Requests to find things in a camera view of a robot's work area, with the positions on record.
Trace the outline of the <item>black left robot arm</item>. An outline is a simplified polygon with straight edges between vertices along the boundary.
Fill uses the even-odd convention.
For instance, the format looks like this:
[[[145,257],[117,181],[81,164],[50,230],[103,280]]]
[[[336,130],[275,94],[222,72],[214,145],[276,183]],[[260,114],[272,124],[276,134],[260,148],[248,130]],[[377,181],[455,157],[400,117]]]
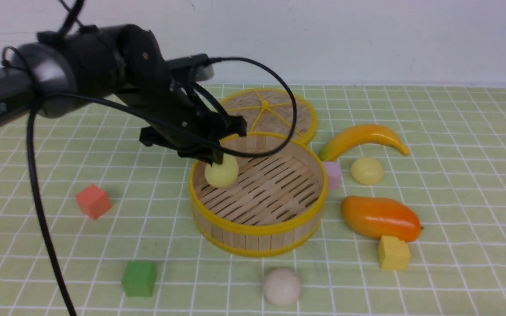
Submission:
[[[247,134],[245,118],[212,111],[199,98],[208,94],[198,82],[213,76],[206,54],[167,61],[153,33],[133,24],[38,37],[0,66],[0,127],[28,113],[41,96],[40,116],[57,119],[115,95],[146,115],[141,144],[183,158],[220,163],[221,151],[207,148],[205,140],[219,144]]]

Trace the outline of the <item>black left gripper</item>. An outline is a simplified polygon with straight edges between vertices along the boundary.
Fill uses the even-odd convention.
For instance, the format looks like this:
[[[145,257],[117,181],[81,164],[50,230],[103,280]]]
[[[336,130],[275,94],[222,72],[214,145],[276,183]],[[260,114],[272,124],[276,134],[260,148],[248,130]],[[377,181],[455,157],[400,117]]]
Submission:
[[[197,83],[165,90],[140,90],[139,110],[152,118],[147,120],[149,126],[140,131],[141,144],[172,149],[181,158],[209,165],[221,165],[224,154],[208,148],[205,141],[219,145],[228,136],[247,136],[245,118],[227,115],[219,102]]]

